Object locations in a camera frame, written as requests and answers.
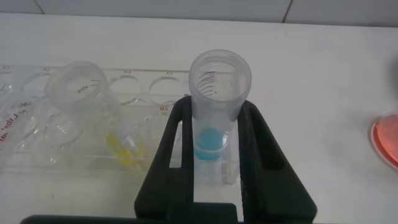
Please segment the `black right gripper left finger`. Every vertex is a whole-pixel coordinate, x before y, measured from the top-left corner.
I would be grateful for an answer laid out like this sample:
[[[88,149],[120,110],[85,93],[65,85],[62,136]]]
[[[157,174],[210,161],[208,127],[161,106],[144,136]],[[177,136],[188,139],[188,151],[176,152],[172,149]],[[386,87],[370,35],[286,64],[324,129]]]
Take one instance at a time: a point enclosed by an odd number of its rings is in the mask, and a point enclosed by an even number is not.
[[[182,158],[171,168],[178,124],[182,123]],[[134,202],[138,219],[165,220],[171,207],[193,202],[193,133],[191,97],[178,100],[170,112],[155,157]]]

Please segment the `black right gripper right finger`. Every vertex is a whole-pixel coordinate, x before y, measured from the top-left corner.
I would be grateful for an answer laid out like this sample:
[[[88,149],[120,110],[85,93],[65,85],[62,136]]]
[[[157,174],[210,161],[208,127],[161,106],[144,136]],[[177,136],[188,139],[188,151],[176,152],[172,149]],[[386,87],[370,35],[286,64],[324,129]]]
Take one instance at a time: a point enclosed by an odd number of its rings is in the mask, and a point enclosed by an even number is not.
[[[312,223],[315,202],[248,100],[238,115],[238,136],[244,222]]]

